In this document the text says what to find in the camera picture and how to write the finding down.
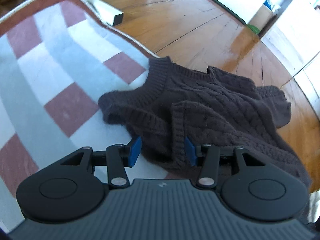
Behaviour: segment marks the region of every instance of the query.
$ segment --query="sweater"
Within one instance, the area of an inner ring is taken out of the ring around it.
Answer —
[[[106,93],[98,105],[105,122],[124,124],[141,136],[141,153],[148,161],[190,173],[190,179],[198,170],[186,158],[186,136],[199,144],[244,146],[307,187],[311,184],[298,156],[276,132],[290,121],[291,104],[275,86],[256,87],[249,78],[212,66],[202,73],[169,57],[151,58],[141,87]]]

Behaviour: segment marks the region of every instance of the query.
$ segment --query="floor plank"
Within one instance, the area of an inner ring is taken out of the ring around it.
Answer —
[[[159,56],[205,72],[212,65],[275,85],[292,102],[292,119],[279,133],[320,188],[320,124],[308,100],[275,55],[249,28],[210,0],[104,0],[124,12],[117,28]]]

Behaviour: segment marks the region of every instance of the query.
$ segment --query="pink square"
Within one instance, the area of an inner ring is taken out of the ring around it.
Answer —
[[[133,59],[128,57],[125,53],[120,52],[103,63],[113,73],[117,74],[127,84],[130,84],[143,72],[145,68],[140,66]]]
[[[42,42],[32,16],[10,29],[7,32],[7,37],[17,58],[20,58]]]
[[[76,83],[65,88],[44,108],[68,137],[99,109],[98,105]]]
[[[70,1],[60,3],[64,20],[68,27],[86,20],[84,11]]]
[[[0,176],[13,197],[19,184],[38,169],[17,134],[0,150]]]

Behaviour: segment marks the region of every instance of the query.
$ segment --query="green object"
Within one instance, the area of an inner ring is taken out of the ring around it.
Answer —
[[[255,34],[259,34],[260,30],[254,26],[254,25],[251,25],[251,24],[248,24],[248,27],[255,33]]]

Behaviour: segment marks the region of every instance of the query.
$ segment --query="checkered mat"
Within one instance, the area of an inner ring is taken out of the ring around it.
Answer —
[[[141,86],[148,52],[104,26],[80,0],[34,0],[0,20],[0,220],[22,220],[15,192],[26,177],[74,150],[128,143],[125,127],[107,125],[99,97]],[[141,155],[134,178],[167,172]],[[107,181],[105,167],[95,175]]]

